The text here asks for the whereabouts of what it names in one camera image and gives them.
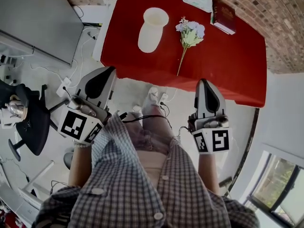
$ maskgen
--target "desk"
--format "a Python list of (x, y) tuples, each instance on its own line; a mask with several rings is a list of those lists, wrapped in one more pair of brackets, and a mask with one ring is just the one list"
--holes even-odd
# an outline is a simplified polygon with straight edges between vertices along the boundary
[[(152, 53), (137, 46), (143, 13), (159, 7), (169, 15), (161, 41)], [(176, 76), (183, 48), (175, 30), (182, 16), (205, 26), (204, 40), (187, 50)], [(241, 19), (237, 32), (227, 35), (210, 24), (210, 13), (182, 0), (117, 0), (105, 36), (101, 62), (115, 66), (119, 78), (132, 78), (159, 86), (195, 91), (206, 78), (226, 99), (263, 107), (266, 97), (266, 46), (264, 38)]]

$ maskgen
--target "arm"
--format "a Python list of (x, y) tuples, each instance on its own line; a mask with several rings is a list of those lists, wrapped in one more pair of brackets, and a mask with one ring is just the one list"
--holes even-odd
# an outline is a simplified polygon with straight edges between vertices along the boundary
[(79, 148), (75, 147), (70, 175), (68, 178), (69, 186), (83, 187), (92, 172), (92, 146)]
[(215, 155), (201, 154), (199, 156), (199, 176), (206, 188), (219, 195), (219, 182), (216, 172)]

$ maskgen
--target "wall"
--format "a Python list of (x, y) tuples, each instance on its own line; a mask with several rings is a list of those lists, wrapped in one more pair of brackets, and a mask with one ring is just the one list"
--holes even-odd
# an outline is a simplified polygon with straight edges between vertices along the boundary
[(261, 168), (263, 151), (304, 167), (303, 117), (304, 74), (267, 74), (265, 107), (260, 109), (256, 132), (244, 167), (231, 190), (234, 199), (244, 201)]
[[(267, 44), (273, 73), (304, 71), (304, 0), (223, 0), (255, 28)], [(72, 5), (104, 5), (103, 0), (69, 0)]]

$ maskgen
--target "office chair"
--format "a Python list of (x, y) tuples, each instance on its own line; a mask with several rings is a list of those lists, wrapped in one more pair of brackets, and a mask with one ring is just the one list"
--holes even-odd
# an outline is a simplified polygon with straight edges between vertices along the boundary
[(22, 139), (16, 144), (13, 144), (9, 139), (9, 147), (18, 161), (21, 160), (21, 157), (17, 150), (24, 144), (34, 155), (40, 155), (48, 139), (49, 127), (53, 127), (56, 131), (58, 129), (51, 120), (51, 113), (60, 106), (69, 103), (69, 100), (66, 99), (48, 110), (45, 102), (47, 88), (47, 85), (42, 86), (41, 98), (39, 99), (39, 91), (32, 91), (24, 84), (10, 86), (0, 80), (0, 107), (3, 108), (5, 103), (10, 101), (11, 95), (17, 95), (24, 106), (28, 108), (26, 119), (16, 123), (16, 129)]

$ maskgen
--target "checkered shirt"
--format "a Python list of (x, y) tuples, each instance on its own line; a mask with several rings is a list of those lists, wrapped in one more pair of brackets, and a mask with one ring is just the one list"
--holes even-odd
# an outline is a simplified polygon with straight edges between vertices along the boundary
[(206, 189), (175, 138), (155, 189), (118, 114), (95, 138), (92, 164), (84, 187), (51, 195), (33, 227), (259, 227), (253, 211)]

